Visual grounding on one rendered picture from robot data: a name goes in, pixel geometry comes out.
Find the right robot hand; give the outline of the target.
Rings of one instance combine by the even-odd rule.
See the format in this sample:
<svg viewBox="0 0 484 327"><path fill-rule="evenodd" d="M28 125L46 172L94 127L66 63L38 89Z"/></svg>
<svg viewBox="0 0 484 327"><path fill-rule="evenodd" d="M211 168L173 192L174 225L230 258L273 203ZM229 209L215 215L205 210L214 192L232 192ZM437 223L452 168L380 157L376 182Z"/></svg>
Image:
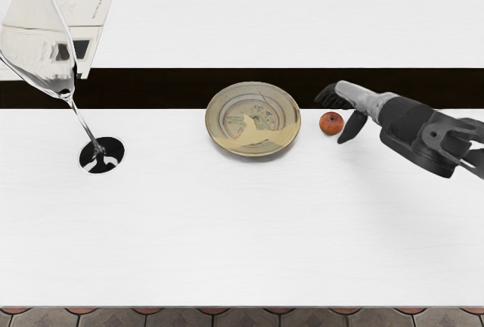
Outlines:
<svg viewBox="0 0 484 327"><path fill-rule="evenodd" d="M315 97L315 103L327 109L354 110L337 139L338 144L343 144L358 135L368 118L380 124L379 115L383 106L394 97L398 95L393 92L376 93L355 83L340 80L320 91Z"/></svg>

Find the patterned beige ceramic plate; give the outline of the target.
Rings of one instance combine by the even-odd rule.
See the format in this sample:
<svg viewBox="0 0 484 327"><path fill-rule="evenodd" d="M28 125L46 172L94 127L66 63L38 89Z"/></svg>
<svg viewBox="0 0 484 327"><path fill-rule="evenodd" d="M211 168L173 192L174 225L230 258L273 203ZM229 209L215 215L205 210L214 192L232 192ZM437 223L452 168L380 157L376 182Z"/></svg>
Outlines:
<svg viewBox="0 0 484 327"><path fill-rule="evenodd" d="M211 139L243 157L264 157L290 146L301 127L298 104L269 83L242 82L219 91L209 102L205 125Z"/></svg>

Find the small red apple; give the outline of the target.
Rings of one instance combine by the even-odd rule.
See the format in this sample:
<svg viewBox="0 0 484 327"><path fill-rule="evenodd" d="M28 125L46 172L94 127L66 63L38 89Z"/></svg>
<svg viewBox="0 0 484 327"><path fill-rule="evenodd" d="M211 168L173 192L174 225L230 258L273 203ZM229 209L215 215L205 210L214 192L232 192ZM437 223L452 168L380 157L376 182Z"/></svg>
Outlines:
<svg viewBox="0 0 484 327"><path fill-rule="evenodd" d="M343 130L344 120L338 113L328 111L321 115L319 127L326 135L336 135Z"/></svg>

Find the white open book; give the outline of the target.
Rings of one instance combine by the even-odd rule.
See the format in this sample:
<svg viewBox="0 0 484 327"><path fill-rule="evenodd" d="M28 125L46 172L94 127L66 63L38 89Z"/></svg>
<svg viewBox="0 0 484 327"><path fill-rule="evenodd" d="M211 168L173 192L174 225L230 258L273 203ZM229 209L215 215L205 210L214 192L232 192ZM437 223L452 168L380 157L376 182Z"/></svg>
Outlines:
<svg viewBox="0 0 484 327"><path fill-rule="evenodd" d="M54 0L68 26L76 53L77 75L85 79L101 37L112 0ZM0 60L0 81L20 77Z"/></svg>

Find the clear wine glass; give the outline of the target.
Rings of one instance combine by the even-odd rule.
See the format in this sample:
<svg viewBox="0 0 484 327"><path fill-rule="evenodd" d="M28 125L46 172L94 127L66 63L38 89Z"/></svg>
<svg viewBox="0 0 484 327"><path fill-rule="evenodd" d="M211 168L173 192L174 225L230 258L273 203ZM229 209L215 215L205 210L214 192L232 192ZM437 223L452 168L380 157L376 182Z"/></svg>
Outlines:
<svg viewBox="0 0 484 327"><path fill-rule="evenodd" d="M0 60L34 88L78 110L75 48L54 0L0 0Z"/></svg>

